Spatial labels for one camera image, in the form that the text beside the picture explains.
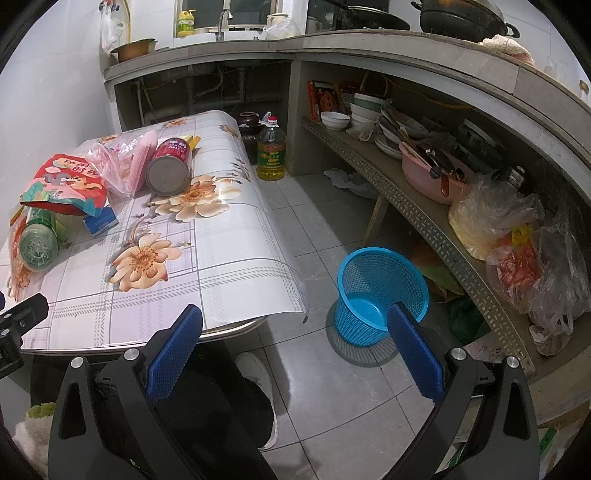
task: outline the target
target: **can lid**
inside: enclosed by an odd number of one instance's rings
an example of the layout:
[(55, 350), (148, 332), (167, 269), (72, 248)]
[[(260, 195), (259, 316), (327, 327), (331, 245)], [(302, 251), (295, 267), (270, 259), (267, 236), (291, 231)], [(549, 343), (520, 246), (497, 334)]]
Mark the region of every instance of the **can lid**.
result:
[(165, 155), (153, 159), (146, 168), (148, 188), (161, 197), (183, 191), (189, 183), (189, 167), (178, 158)]

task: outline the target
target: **perforated metal shelf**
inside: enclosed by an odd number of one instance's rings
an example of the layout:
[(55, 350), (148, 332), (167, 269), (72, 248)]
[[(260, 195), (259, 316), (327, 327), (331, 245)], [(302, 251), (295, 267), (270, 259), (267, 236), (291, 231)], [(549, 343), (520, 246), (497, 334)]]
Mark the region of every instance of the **perforated metal shelf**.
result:
[(361, 173), (416, 228), (470, 295), (504, 352), (517, 356), (526, 376), (533, 377), (535, 366), (526, 347), (526, 342), (531, 344), (528, 319), (503, 303), (489, 288), (484, 262), (470, 256), (450, 227), (449, 208), (411, 187), (401, 163), (375, 145), (354, 140), (345, 131), (328, 130), (307, 117), (302, 118), (302, 126)]

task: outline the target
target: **floral tablecloth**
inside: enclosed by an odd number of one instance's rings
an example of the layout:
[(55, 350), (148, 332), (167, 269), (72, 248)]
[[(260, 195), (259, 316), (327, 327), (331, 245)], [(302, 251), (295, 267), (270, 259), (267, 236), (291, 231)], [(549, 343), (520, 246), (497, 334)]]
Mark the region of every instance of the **floral tablecloth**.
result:
[[(300, 312), (304, 318), (303, 281), (254, 179), (236, 121), (210, 111), (161, 126), (161, 139), (201, 137), (193, 177), (205, 175), (200, 179), (204, 197), (211, 196), (212, 182), (216, 192), (226, 192), (213, 205), (223, 212), (202, 217), (199, 208), (185, 209), (182, 201), (156, 205), (154, 195), (143, 192), (112, 203), (119, 224), (98, 238), (91, 238), (79, 218), (70, 218), (71, 246), (25, 295), (40, 290), (50, 311), (24, 336), (23, 350), (100, 352), (143, 345), (190, 303), (201, 308), (203, 329), (209, 331), (283, 312)], [(83, 156), (90, 142), (72, 153)], [(141, 286), (153, 284), (132, 288), (140, 277), (126, 257), (137, 252), (129, 249), (146, 246), (154, 255), (148, 277), (160, 280), (144, 278)], [(155, 259), (159, 254), (160, 261)], [(7, 245), (0, 253), (0, 275), (6, 278), (2, 291), (9, 309), (14, 301), (7, 295)]]

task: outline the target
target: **label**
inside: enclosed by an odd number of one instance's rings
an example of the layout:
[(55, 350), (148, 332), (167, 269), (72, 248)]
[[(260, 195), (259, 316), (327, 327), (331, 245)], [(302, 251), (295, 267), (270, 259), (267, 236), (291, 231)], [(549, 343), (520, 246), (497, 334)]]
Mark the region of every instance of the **label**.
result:
[(256, 143), (258, 155), (256, 163), (260, 167), (279, 168), (285, 164), (285, 144), (274, 145)]

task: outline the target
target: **screw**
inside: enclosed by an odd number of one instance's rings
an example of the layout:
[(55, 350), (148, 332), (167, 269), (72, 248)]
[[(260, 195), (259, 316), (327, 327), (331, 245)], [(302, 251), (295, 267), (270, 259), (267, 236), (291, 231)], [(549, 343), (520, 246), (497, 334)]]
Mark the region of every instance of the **screw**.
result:
[(137, 348), (130, 348), (129, 350), (126, 350), (123, 354), (123, 358), (125, 358), (126, 360), (135, 360), (138, 357), (139, 350)]
[(77, 356), (76, 358), (72, 359), (70, 365), (72, 366), (72, 368), (80, 368), (83, 363), (84, 359), (81, 356)]
[(517, 368), (519, 366), (519, 359), (514, 356), (508, 356), (506, 361), (507, 365), (511, 368)]
[(465, 360), (467, 353), (463, 348), (455, 347), (452, 349), (452, 357), (456, 360)]

